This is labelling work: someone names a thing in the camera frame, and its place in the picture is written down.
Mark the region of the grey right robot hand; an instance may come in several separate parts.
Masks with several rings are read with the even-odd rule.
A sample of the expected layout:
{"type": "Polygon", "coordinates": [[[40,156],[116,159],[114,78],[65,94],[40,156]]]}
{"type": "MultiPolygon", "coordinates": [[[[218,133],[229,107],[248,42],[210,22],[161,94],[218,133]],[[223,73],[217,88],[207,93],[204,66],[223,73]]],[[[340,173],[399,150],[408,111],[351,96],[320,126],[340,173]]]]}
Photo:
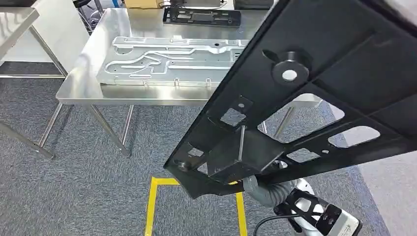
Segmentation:
{"type": "Polygon", "coordinates": [[[245,192],[252,198],[256,199],[262,196],[263,189],[259,185],[255,175],[244,178],[242,182],[245,192]]]}

